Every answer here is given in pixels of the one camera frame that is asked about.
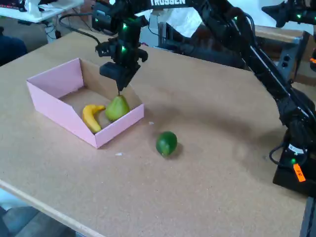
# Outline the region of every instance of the cable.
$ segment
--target cable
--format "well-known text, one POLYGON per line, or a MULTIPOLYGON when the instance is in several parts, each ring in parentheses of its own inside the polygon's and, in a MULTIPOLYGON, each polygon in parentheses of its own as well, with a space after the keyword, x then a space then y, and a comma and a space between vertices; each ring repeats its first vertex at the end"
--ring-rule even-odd
POLYGON ((46 33, 46 35, 47 35, 48 37, 50 37, 52 40, 56 40, 56 39, 57 39, 57 38, 51 37, 48 33, 46 33))
POLYGON ((160 35, 158 35, 158 34, 152 32, 152 30, 150 29, 150 18, 149 18, 149 21, 148 21, 148 30, 149 30, 153 35, 160 37, 160 35))
MULTIPOLYGON (((273 153, 276 152, 277 150, 279 150, 280 148, 284 147, 284 145, 285 145, 285 143, 282 142, 280 145, 278 145, 277 147, 273 148, 272 151, 270 151, 270 153, 269 153, 269 158, 270 158, 270 160, 271 160, 274 164, 276 164, 276 165, 278 165, 278 166, 280 166, 280 167, 292 168, 292 167, 289 166, 289 165, 281 164, 279 161, 273 159, 273 157, 272 157, 273 153)), ((300 166, 302 166, 303 164, 305 164, 305 162, 307 161, 307 157, 308 157, 308 155, 307 155, 307 153, 306 153, 306 149, 303 148, 302 150, 303 150, 303 153, 304 153, 304 158, 303 158, 303 160, 302 160, 300 163, 298 163, 300 166)))
POLYGON ((79 33, 79 34, 88 36, 88 37, 90 37, 90 38, 93 38, 95 41, 97 41, 98 44, 101 44, 97 37, 95 37, 95 36, 93 36, 93 35, 91 35, 91 34, 88 34, 88 33, 86 33, 86 32, 77 30, 77 29, 75 29, 75 28, 73 28, 73 27, 71 27, 71 26, 67 26, 66 24, 64 24, 64 23, 62 22, 62 20, 63 20, 64 18, 68 18, 68 17, 72 17, 72 16, 89 16, 89 15, 92 15, 92 13, 78 13, 78 14, 70 13, 70 14, 66 14, 66 15, 63 15, 62 17, 60 17, 58 22, 59 22, 59 24, 60 24, 61 26, 67 28, 68 30, 77 32, 77 33, 79 33))
POLYGON ((256 28, 255 28, 255 22, 253 21, 253 18, 248 14, 248 13, 245 13, 245 16, 249 19, 250 21, 250 24, 251 24, 251 29, 252 29, 252 32, 253 32, 253 37, 254 39, 256 40, 256 28))
POLYGON ((80 20, 93 32, 93 30, 90 28, 90 26, 81 18, 81 16, 79 16, 80 20))
POLYGON ((279 165, 281 167, 287 167, 286 165, 281 164, 279 161, 273 159, 273 157, 272 157, 273 153, 276 152, 278 149, 280 149, 282 147, 284 147, 284 142, 282 142, 280 145, 278 145, 277 147, 273 148, 272 151, 270 151, 269 158, 274 164, 279 165))

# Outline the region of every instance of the pink cardboard box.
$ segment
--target pink cardboard box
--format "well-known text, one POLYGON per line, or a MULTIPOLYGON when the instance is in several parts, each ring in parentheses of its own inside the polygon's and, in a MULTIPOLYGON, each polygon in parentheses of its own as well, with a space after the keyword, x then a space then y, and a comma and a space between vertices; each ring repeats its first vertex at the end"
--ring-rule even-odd
POLYGON ((93 134, 81 119, 85 105, 107 106, 117 96, 116 82, 99 74, 99 66, 74 59, 27 80, 35 109, 77 137, 99 148, 144 117, 144 104, 131 86, 125 96, 131 111, 110 123, 101 111, 96 119, 103 128, 93 134))

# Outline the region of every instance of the green lime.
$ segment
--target green lime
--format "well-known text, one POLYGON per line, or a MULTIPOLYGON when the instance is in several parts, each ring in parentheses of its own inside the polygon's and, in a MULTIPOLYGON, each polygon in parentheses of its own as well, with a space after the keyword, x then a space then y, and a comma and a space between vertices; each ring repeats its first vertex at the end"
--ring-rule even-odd
POLYGON ((173 153, 177 145, 177 136, 170 131, 161 133, 156 141, 156 149, 163 156, 173 153))

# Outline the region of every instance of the yellow banana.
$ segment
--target yellow banana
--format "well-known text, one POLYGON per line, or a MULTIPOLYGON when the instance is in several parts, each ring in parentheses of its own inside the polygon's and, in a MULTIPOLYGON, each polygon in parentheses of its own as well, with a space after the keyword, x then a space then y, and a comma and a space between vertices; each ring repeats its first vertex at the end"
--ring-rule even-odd
POLYGON ((101 131, 101 126, 94 118, 94 114, 98 111, 105 110, 103 105, 87 105, 82 112, 82 120, 93 133, 101 131))

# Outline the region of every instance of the pear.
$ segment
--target pear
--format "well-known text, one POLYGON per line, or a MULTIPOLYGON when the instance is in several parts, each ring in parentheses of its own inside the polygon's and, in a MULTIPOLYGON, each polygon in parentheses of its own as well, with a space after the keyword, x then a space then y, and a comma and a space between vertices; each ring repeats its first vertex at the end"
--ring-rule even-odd
POLYGON ((130 111, 129 105, 124 96, 118 95, 105 110, 105 115, 110 121, 118 120, 120 117, 126 115, 130 111))

